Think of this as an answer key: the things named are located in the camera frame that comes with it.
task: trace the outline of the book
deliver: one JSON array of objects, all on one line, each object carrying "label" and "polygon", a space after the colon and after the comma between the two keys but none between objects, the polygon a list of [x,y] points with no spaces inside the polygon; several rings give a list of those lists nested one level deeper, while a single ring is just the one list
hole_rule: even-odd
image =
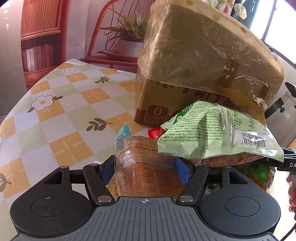
[{"label": "book", "polygon": [[30,50],[29,49],[26,49],[26,55],[27,55],[28,71],[31,71],[32,67],[31,67],[31,58],[30,58]]},{"label": "book", "polygon": [[50,66],[49,44],[45,44],[45,65],[46,67]]},{"label": "book", "polygon": [[54,46],[52,44],[49,45],[49,63],[50,66],[54,65]]},{"label": "book", "polygon": [[31,70],[35,70],[34,48],[29,50],[30,50]]},{"label": "book", "polygon": [[45,64],[45,45],[41,46],[41,50],[42,50],[42,67],[45,68],[46,64]]},{"label": "book", "polygon": [[37,65],[38,65],[38,69],[42,69],[43,65],[42,65],[42,48],[41,45],[39,45],[37,47]]},{"label": "book", "polygon": [[28,60],[27,60],[27,51],[22,51],[22,67],[24,71],[28,71]]},{"label": "book", "polygon": [[38,55],[37,55],[37,47],[33,47],[33,49],[34,49],[35,69],[38,69]]}]

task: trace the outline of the checkered tablecloth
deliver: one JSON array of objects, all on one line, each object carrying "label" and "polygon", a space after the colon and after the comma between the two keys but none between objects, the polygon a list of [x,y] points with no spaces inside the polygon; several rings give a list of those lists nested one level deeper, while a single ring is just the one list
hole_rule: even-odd
[{"label": "checkered tablecloth", "polygon": [[16,231],[15,199],[62,165],[81,169],[114,154],[119,129],[147,136],[133,121],[135,74],[71,59],[42,78],[0,125],[0,241]]}]

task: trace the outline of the barcode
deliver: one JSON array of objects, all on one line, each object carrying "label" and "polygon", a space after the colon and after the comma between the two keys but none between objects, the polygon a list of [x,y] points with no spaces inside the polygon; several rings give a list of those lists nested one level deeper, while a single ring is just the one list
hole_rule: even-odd
[{"label": "barcode", "polygon": [[254,143],[258,146],[266,146],[265,145],[265,138],[258,136],[258,135],[252,135],[250,133],[242,132],[242,137],[244,138],[245,143]]}]

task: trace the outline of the bookshelf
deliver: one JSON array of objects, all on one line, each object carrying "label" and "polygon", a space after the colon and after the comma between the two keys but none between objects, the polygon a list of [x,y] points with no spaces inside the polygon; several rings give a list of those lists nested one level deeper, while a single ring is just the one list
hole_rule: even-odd
[{"label": "bookshelf", "polygon": [[69,1],[24,0],[21,51],[28,90],[66,61]]}]

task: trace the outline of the orange square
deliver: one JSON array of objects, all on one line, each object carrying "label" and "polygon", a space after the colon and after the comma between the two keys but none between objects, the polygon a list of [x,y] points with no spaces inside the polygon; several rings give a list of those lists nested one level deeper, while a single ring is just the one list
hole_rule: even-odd
[{"label": "orange square", "polygon": [[50,90],[50,89],[51,89],[50,85],[48,84],[48,81],[46,80],[46,81],[43,81],[39,84],[34,85],[30,90],[31,90],[32,95],[34,95],[34,94],[38,94],[40,92],[43,92],[45,90]]},{"label": "orange square", "polygon": [[6,186],[3,190],[4,198],[9,198],[30,187],[22,159],[20,157],[0,167],[0,173],[2,173],[7,180]]},{"label": "orange square", "polygon": [[133,93],[136,91],[136,82],[133,80],[127,82],[118,83],[121,87],[125,88],[129,93]]},{"label": "orange square", "polygon": [[77,82],[77,81],[81,81],[81,80],[87,80],[88,79],[88,77],[84,73],[82,73],[82,72],[78,72],[78,73],[75,73],[75,74],[66,75],[66,78],[71,83],[74,83],[74,82]]},{"label": "orange square", "polygon": [[65,68],[69,68],[69,67],[74,67],[74,65],[71,63],[63,63],[60,66],[58,66],[59,69],[65,69]]},{"label": "orange square", "polygon": [[123,114],[120,114],[118,116],[112,117],[108,120],[105,120],[116,133],[119,132],[119,130],[125,125],[128,124],[128,127],[130,129],[131,135],[143,130],[145,127],[142,125],[137,124],[134,122],[133,117],[130,115],[130,113],[125,112]]},{"label": "orange square", "polygon": [[73,166],[94,154],[78,132],[72,133],[49,144],[60,166]]},{"label": "orange square", "polygon": [[111,97],[107,95],[101,88],[83,91],[80,94],[89,104],[111,99]]},{"label": "orange square", "polygon": [[99,69],[104,75],[110,75],[110,74],[118,74],[118,72],[114,69]]},{"label": "orange square", "polygon": [[55,100],[51,106],[48,106],[43,110],[37,111],[37,115],[40,122],[64,113],[65,111],[58,100]]},{"label": "orange square", "polygon": [[11,137],[15,134],[15,120],[14,117],[10,117],[2,122],[0,125],[0,136],[4,139]]}]

